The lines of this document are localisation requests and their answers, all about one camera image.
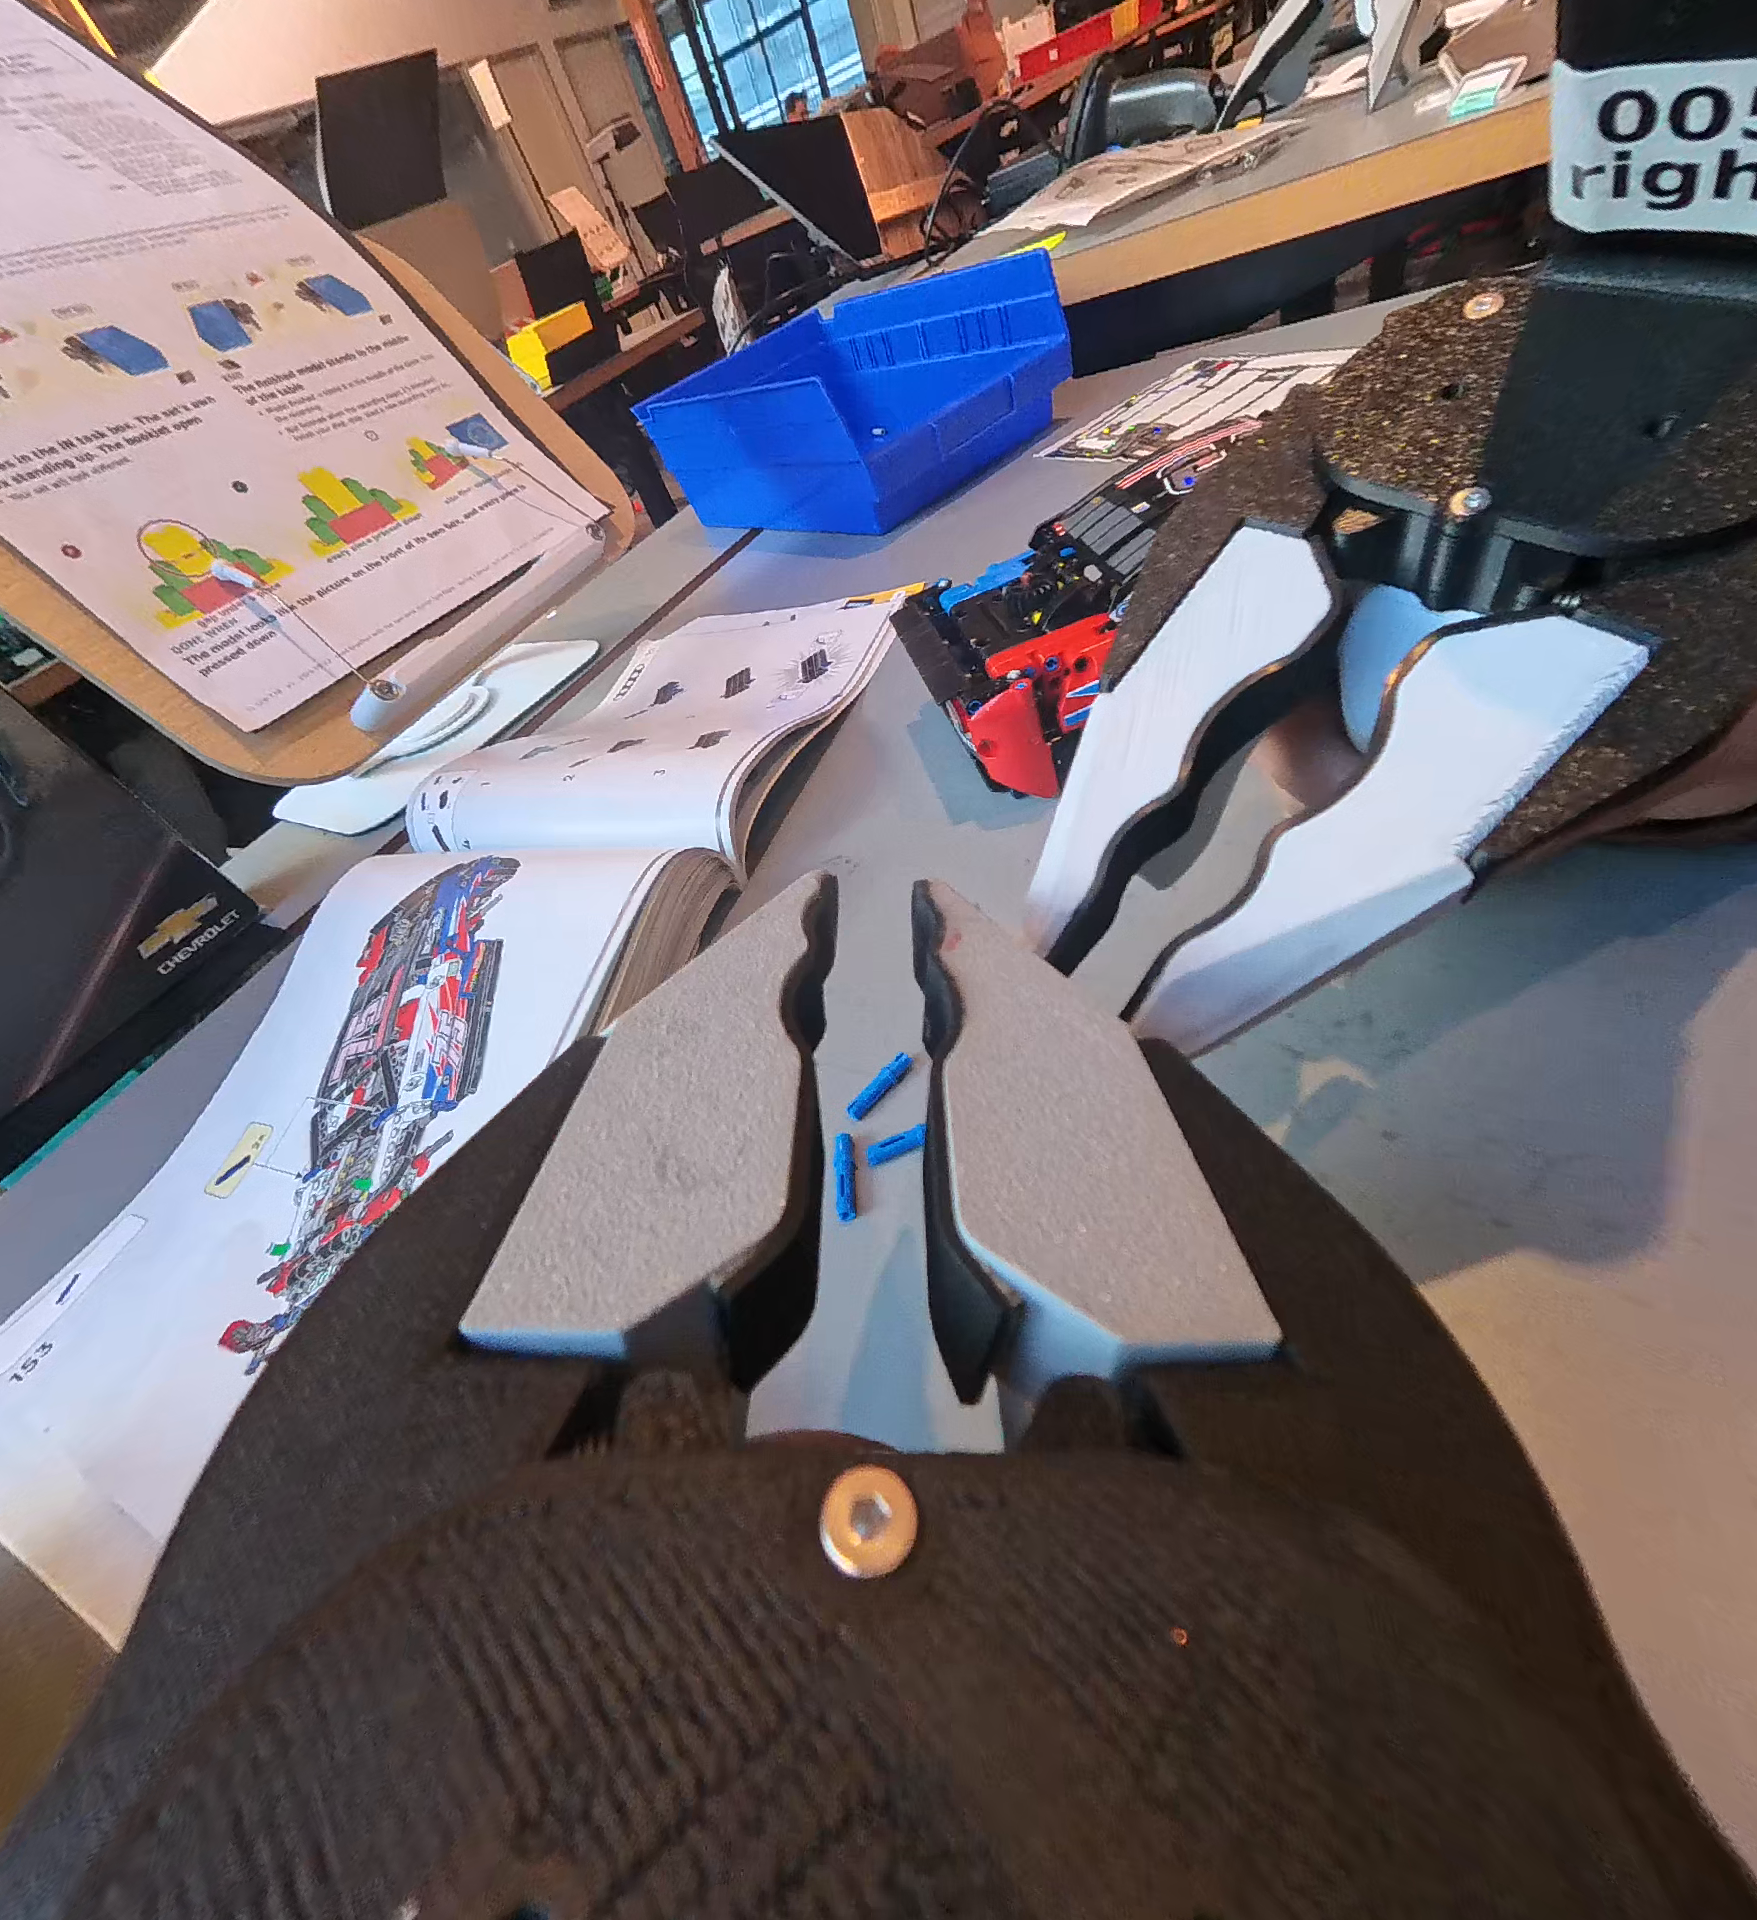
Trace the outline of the long grey workbench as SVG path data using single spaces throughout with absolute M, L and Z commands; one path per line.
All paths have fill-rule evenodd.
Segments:
M 1548 165 L 1549 81 L 1450 118 L 1450 88 L 1369 112 L 1360 97 L 1293 112 L 1279 140 L 1142 200 L 1062 225 L 1050 248 L 1061 304 L 1142 290 L 1258 252 L 1377 223 Z

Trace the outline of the blue plastic bin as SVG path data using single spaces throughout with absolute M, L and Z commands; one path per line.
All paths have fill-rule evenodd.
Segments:
M 641 399 L 711 529 L 882 536 L 1051 424 L 1071 343 L 1051 253 L 809 309 Z

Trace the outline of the wooden crate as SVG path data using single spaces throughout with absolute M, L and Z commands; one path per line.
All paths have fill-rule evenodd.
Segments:
M 942 153 L 890 109 L 846 109 L 720 132 L 716 151 L 816 244 L 858 267 L 923 252 Z

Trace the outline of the open instruction booklet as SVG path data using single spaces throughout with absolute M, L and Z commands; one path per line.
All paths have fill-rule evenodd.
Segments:
M 250 1381 L 370 1234 L 566 1046 L 697 953 L 769 785 L 896 594 L 646 641 L 580 718 L 434 770 L 315 907 L 132 1202 L 0 1327 L 0 1544 L 117 1649 Z

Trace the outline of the loose printed papers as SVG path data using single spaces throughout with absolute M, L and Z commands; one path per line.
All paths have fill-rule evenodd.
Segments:
M 1086 157 L 1044 183 L 1033 197 L 1002 216 L 1005 228 L 1047 232 L 1051 225 L 1088 225 L 1130 203 L 1191 183 L 1293 140 L 1300 125 L 1290 121 L 1253 121 L 1230 132 L 1180 133 L 1137 147 Z

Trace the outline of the sticker sheet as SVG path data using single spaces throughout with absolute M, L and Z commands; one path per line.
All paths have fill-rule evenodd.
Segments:
M 1334 378 L 1351 354 L 1355 346 L 1194 357 L 1067 428 L 1044 452 L 1067 462 L 1139 462 L 1215 428 L 1262 419 L 1296 388 Z

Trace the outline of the toy car set box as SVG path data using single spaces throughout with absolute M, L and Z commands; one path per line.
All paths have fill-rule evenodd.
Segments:
M 261 910 L 0 684 L 0 1128 L 244 949 Z

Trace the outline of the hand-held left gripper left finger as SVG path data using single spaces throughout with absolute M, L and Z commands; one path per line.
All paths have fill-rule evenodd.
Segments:
M 816 1302 L 813 1051 L 839 878 L 806 872 L 632 1004 L 458 1332 L 481 1348 L 791 1348 Z

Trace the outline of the black office chair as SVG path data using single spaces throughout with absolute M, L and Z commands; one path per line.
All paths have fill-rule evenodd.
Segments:
M 1173 63 L 1130 73 L 1103 59 L 1076 81 L 1062 125 L 1062 165 L 1074 168 L 1109 151 L 1211 132 L 1222 100 L 1215 69 Z

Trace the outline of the yellow box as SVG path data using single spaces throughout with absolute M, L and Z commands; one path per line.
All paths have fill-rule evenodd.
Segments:
M 576 300 L 548 315 L 506 335 L 513 367 L 539 393 L 552 393 L 576 372 L 604 361 L 618 346 L 618 335 L 604 329 L 595 300 Z

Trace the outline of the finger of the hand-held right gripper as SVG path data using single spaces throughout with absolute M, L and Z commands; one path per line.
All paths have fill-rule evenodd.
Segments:
M 1130 1029 L 1194 1058 L 1465 899 L 1472 852 L 1647 659 L 1646 637 L 1577 613 L 1423 637 L 1386 683 L 1360 777 L 1276 829 L 1244 893 L 1165 949 Z
M 1342 591 L 1324 543 L 1243 524 L 1083 724 L 1027 893 L 1027 943 L 1074 970 L 1202 788 L 1311 676 Z

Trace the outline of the person's right hand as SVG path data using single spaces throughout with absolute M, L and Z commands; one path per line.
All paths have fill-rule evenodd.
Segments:
M 1656 851 L 1757 848 L 1757 698 L 1712 743 L 1518 851 L 1510 866 L 1541 865 L 1586 843 Z

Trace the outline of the white stand base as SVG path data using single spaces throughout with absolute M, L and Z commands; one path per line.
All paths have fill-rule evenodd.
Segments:
M 504 736 L 595 658 L 595 637 L 510 644 L 404 732 L 380 742 L 349 774 L 282 792 L 273 820 L 329 833 L 362 833 L 397 820 L 432 771 Z

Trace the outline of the grey desk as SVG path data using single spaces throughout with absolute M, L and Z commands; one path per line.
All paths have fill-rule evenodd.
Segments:
M 1095 466 L 1023 452 L 888 540 L 676 514 L 580 587 L 581 710 L 653 631 L 941 580 L 1023 545 Z M 738 907 L 843 871 L 819 1085 L 918 1041 L 910 893 L 1016 920 L 1044 809 L 988 792 L 903 658 L 757 816 Z M 0 1323 L 167 1159 L 264 1016 L 273 957 L 0 1194 Z M 1757 848 L 1577 848 L 1239 1034 L 1207 1074 L 1423 1286 L 1535 1460 L 1633 1682 L 1757 1873 Z M 816 1311 L 749 1433 L 1002 1442 L 930 1330 L 911 1167 L 826 1234 Z M 0 1547 L 0 1835 L 113 1656 Z

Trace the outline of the red black toy car model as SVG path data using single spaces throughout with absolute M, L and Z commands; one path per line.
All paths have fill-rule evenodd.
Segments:
M 896 608 L 897 644 L 991 788 L 1058 796 L 1159 526 L 1255 428 L 1225 419 L 1151 449 L 1039 524 L 1019 554 Z

